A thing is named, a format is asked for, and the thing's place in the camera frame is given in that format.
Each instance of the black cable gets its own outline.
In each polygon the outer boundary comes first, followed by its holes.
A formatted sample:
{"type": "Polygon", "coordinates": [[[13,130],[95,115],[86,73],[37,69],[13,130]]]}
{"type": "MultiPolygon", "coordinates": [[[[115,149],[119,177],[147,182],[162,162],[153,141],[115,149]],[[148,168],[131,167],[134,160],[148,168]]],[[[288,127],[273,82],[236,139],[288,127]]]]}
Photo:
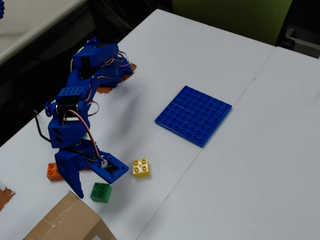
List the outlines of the black cable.
{"type": "MultiPolygon", "coordinates": [[[[49,138],[45,137],[41,132],[40,125],[39,125],[39,120],[38,120],[38,117],[37,117],[38,112],[36,110],[33,110],[33,112],[35,113],[34,117],[35,117],[36,127],[38,128],[38,132],[39,132],[40,137],[42,137],[44,140],[46,140],[49,143],[51,143],[51,140],[49,138]]],[[[87,157],[91,157],[91,158],[96,158],[97,157],[96,155],[93,155],[93,154],[90,154],[90,153],[86,153],[84,151],[75,150],[75,149],[68,148],[68,147],[61,148],[61,149],[64,150],[64,151],[68,151],[68,152],[72,152],[72,153],[76,153],[76,154],[81,154],[83,156],[87,156],[87,157]]]]}
{"type": "Polygon", "coordinates": [[[99,112],[99,109],[100,109],[99,103],[97,103],[96,101],[92,101],[92,102],[95,103],[98,106],[98,110],[96,112],[94,112],[94,113],[89,114],[88,117],[96,115],[99,112]]]}
{"type": "Polygon", "coordinates": [[[40,125],[39,125],[39,120],[38,120],[38,112],[36,110],[33,110],[33,112],[35,113],[34,117],[35,117],[35,122],[36,122],[36,127],[38,128],[38,132],[39,132],[39,135],[40,137],[42,137],[44,140],[48,141],[49,143],[51,143],[51,140],[49,138],[47,138],[46,136],[44,136],[41,132],[41,129],[40,129],[40,125]]]}

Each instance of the red wire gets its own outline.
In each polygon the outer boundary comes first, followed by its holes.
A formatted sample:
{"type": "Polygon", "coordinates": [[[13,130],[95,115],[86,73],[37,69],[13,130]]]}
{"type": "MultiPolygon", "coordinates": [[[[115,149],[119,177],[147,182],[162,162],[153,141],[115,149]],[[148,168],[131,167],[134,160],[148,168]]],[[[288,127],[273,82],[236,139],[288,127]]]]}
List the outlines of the red wire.
{"type": "Polygon", "coordinates": [[[91,92],[92,92],[92,88],[91,88],[91,83],[90,83],[90,91],[89,91],[89,94],[88,96],[86,97],[85,101],[88,101],[90,96],[91,96],[91,92]]]}
{"type": "Polygon", "coordinates": [[[113,78],[115,78],[116,76],[118,76],[118,73],[119,73],[119,68],[116,67],[116,74],[115,74],[114,76],[99,75],[99,76],[96,76],[96,78],[97,78],[97,79],[99,79],[99,78],[113,79],[113,78]]]}
{"type": "Polygon", "coordinates": [[[97,114],[97,113],[99,112],[99,109],[100,109],[100,106],[99,106],[99,104],[98,104],[96,101],[88,101],[88,102],[86,103],[86,105],[90,105],[90,104],[96,104],[96,105],[98,106],[98,110],[97,110],[95,113],[89,114],[88,117],[97,114]]]}
{"type": "Polygon", "coordinates": [[[70,113],[72,113],[73,115],[75,115],[75,116],[80,120],[80,122],[84,125],[84,127],[85,127],[86,131],[88,132],[89,137],[90,137],[90,139],[91,139],[91,141],[92,141],[95,154],[96,154],[96,156],[97,156],[99,159],[101,159],[100,154],[99,154],[99,152],[98,152],[98,148],[97,148],[96,142],[95,142],[94,138],[92,137],[91,132],[90,132],[89,127],[87,126],[86,122],[85,122],[85,121],[83,120],[83,118],[82,118],[78,113],[76,113],[75,111],[69,109],[67,112],[70,112],[70,113]]]}
{"type": "Polygon", "coordinates": [[[126,56],[126,59],[128,60],[128,63],[125,64],[125,65],[119,65],[119,67],[125,67],[125,66],[128,66],[130,63],[129,63],[129,58],[128,58],[128,55],[124,52],[124,51],[120,51],[119,50],[119,53],[122,53],[126,56]]]}
{"type": "Polygon", "coordinates": [[[113,57],[110,57],[107,61],[104,62],[103,65],[100,66],[100,68],[102,68],[102,67],[104,67],[104,66],[106,66],[106,65],[112,64],[112,63],[114,62],[114,60],[115,60],[115,59],[114,59],[113,57]]]}
{"type": "Polygon", "coordinates": [[[125,60],[125,56],[123,56],[121,53],[118,53],[117,55],[120,55],[121,57],[123,57],[123,59],[122,59],[122,60],[119,60],[119,59],[115,59],[115,58],[114,58],[115,61],[123,62],[123,61],[125,60]]]}

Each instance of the blue 3d printed part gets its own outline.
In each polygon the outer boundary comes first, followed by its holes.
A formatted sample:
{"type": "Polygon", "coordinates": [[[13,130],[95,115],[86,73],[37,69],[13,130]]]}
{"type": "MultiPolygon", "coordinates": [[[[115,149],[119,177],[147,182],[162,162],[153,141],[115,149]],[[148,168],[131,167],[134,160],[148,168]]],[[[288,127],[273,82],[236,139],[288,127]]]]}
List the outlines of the blue 3d printed part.
{"type": "Polygon", "coordinates": [[[155,123],[203,147],[232,106],[185,86],[155,123]]]}
{"type": "Polygon", "coordinates": [[[48,126],[50,139],[44,138],[53,148],[60,149],[55,154],[58,172],[80,198],[84,197],[81,169],[91,169],[109,184],[129,170],[110,153],[100,151],[92,137],[83,139],[84,135],[91,135],[88,111],[95,103],[98,87],[116,87],[124,75],[132,74],[129,61],[122,54],[125,53],[116,44],[100,44],[96,37],[92,38],[73,55],[66,87],[54,102],[45,105],[45,114],[52,119],[48,126]],[[68,121],[69,117],[77,117],[78,121],[68,121]]]}
{"type": "Polygon", "coordinates": [[[4,17],[5,14],[5,2],[0,0],[0,19],[4,17]]]}

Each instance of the yellow lego brick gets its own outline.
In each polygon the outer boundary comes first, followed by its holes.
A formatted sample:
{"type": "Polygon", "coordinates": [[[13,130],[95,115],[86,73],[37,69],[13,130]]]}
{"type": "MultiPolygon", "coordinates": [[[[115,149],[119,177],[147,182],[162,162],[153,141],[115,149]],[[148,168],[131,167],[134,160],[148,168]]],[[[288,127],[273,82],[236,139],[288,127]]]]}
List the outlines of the yellow lego brick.
{"type": "Polygon", "coordinates": [[[148,158],[133,160],[132,168],[135,178],[150,176],[148,158]]]}

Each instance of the orange part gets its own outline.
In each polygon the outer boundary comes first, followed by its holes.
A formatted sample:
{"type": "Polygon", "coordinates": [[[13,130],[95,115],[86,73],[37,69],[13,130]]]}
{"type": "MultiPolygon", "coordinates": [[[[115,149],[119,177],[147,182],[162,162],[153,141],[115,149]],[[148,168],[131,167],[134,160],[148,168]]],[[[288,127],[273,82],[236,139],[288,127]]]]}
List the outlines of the orange part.
{"type": "Polygon", "coordinates": [[[4,191],[0,190],[0,211],[4,208],[6,203],[10,201],[15,193],[13,193],[10,189],[6,188],[4,191]]]}
{"type": "Polygon", "coordinates": [[[58,181],[64,179],[58,172],[57,164],[55,162],[48,164],[48,171],[46,173],[46,176],[50,181],[58,181]]]}

